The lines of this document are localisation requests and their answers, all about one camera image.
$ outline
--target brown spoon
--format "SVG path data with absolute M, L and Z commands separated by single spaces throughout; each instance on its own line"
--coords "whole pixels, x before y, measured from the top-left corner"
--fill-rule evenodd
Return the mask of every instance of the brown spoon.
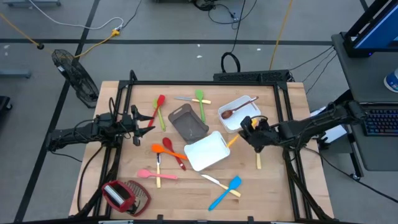
M 239 106 L 239 107 L 237 107 L 237 108 L 235 108 L 235 109 L 224 111 L 224 112 L 221 114 L 221 117 L 222 117 L 223 119 L 230 118 L 230 117 L 232 116 L 232 114 L 234 113 L 234 111 L 237 111 L 237 110 L 241 109 L 242 107 L 248 105 L 249 103 L 253 102 L 254 100 L 256 100 L 256 99 L 258 99 L 258 98 L 259 98 L 259 97 L 256 96 L 255 99 L 249 100 L 249 101 L 245 102 L 244 104 L 242 104 L 241 106 Z

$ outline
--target pink spoon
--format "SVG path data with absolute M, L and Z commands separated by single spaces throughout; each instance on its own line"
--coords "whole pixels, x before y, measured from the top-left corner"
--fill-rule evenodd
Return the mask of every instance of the pink spoon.
M 177 180 L 178 177 L 176 175 L 165 175 L 165 174 L 153 174 L 149 170 L 141 169 L 137 173 L 138 177 L 148 178 L 148 177 L 161 177 L 166 179 Z

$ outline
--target computer monitor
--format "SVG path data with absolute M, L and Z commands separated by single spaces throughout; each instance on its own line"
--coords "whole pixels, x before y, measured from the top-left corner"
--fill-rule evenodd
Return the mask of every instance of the computer monitor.
M 350 57 L 398 52 L 398 0 L 375 0 L 343 36 Z

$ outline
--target gray tray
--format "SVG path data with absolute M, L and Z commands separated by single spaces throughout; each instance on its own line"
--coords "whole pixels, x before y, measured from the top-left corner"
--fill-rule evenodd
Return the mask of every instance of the gray tray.
M 188 103 L 171 112 L 169 121 L 188 144 L 201 140 L 209 130 Z

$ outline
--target green spatula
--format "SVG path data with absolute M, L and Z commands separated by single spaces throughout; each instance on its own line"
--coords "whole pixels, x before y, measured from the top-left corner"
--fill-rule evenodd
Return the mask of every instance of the green spatula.
M 156 109 L 157 108 L 157 99 L 154 99 L 152 104 L 153 104 L 153 107 Z M 166 125 L 164 125 L 162 112 L 160 111 L 160 108 L 157 110 L 157 116 L 159 117 L 159 121 L 160 121 L 160 125 L 162 127 L 162 130 L 166 131 Z
M 203 90 L 195 90 L 195 95 L 196 95 L 197 99 L 199 100 L 199 104 L 200 104 L 201 120 L 203 121 L 203 123 L 206 124 L 205 111 L 203 110 L 203 103 L 201 102 L 203 100 Z

